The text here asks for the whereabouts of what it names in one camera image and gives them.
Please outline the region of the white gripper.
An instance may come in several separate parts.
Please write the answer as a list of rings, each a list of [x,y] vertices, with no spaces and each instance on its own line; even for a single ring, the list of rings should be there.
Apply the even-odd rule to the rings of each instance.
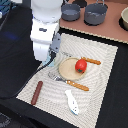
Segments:
[[[61,36],[57,33],[53,37],[53,41],[51,44],[44,44],[44,43],[33,43],[33,51],[36,60],[45,62],[48,56],[52,53],[58,53],[61,43]]]

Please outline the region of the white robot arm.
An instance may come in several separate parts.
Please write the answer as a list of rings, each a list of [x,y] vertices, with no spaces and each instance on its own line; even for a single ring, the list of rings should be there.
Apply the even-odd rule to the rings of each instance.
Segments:
[[[54,36],[59,31],[63,0],[31,0],[33,51],[36,60],[45,61]]]

